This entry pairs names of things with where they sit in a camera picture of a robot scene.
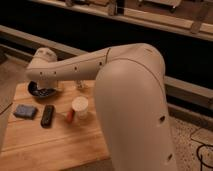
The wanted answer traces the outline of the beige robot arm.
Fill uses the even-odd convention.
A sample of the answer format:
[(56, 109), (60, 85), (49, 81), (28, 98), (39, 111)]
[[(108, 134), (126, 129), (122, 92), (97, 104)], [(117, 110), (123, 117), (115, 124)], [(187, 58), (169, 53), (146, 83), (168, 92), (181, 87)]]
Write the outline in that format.
[(178, 171), (165, 92), (165, 63), (146, 43), (112, 46), (63, 61), (40, 48), (27, 77), (42, 88), (93, 80), (97, 118), (115, 171)]

